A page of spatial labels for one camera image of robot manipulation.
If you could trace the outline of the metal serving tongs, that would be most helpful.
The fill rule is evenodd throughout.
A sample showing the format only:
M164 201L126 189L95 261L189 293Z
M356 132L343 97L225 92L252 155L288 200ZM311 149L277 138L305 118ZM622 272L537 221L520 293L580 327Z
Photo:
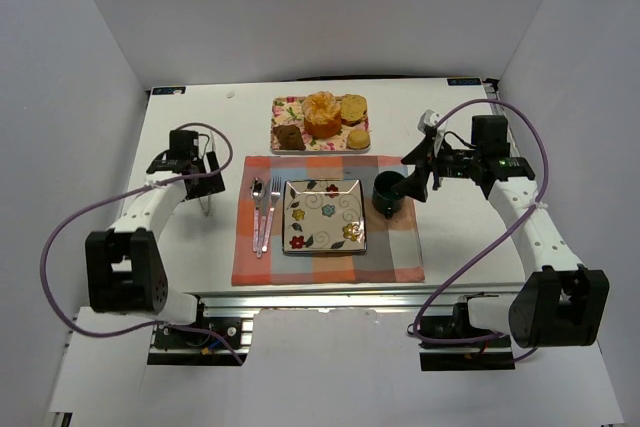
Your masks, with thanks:
M213 195L208 194L198 199L200 208L205 217L210 217L213 214Z

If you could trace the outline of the small round bun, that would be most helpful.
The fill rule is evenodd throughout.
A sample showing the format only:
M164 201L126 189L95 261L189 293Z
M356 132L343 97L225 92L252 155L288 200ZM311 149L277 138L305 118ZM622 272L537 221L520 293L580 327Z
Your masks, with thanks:
M364 150L371 144L370 134L366 130L354 129L346 139L346 145L351 150Z

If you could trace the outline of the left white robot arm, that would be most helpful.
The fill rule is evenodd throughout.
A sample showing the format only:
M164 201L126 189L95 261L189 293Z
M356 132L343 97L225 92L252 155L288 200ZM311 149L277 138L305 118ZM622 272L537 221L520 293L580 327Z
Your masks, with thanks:
M97 313L143 315L191 325L198 298L169 286L158 240L179 204L225 190L214 151L200 153L201 134L172 130L169 148L146 170L146 190L106 231L85 241L88 291Z

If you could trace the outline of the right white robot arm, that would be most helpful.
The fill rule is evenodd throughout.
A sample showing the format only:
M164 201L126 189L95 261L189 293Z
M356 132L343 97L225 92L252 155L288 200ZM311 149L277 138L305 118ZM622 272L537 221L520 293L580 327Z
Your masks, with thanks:
M525 275L514 295L463 296L447 324L418 312L409 329L426 345L472 345L504 336L522 348L589 346L596 340L610 284L601 270L587 268L568 247L542 205L546 185L535 180L529 162L511 153L508 121L500 115L472 119L471 142L455 149L445 140L445 123L426 111L419 122L423 140L402 159L413 173L393 192L423 202L444 178L469 179L500 215Z

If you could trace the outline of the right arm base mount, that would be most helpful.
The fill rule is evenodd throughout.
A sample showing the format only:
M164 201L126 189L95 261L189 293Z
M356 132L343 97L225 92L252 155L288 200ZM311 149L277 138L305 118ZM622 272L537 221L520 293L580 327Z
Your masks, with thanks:
M488 331L458 329L450 316L425 316L419 333L442 340L442 343L421 341L419 361L422 372L508 371L515 369L509 337L464 343L460 339L483 337Z

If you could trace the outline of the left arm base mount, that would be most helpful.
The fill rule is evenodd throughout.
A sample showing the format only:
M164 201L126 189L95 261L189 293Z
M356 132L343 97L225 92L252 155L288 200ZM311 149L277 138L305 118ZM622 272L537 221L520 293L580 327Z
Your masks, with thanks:
M204 316L198 328L206 333L187 332L171 327L153 331L147 364L151 366L239 367L237 356L245 361L251 343L253 323L242 317Z

